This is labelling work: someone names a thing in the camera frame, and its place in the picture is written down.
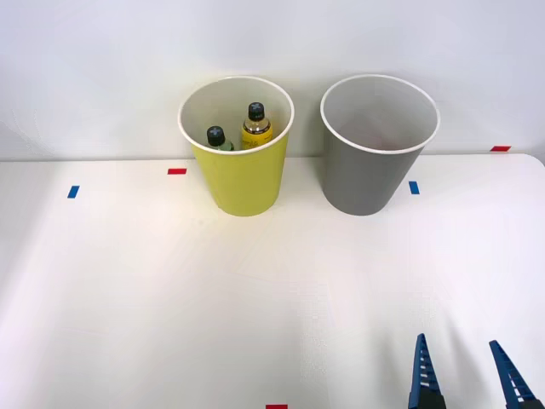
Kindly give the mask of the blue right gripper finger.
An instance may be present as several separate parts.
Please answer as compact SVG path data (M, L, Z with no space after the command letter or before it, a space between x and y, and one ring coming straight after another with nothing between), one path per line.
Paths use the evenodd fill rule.
M424 333L417 336L413 360L409 409L445 409Z
M507 409L539 409L539 400L535 397L515 364L496 340L490 341L502 392Z

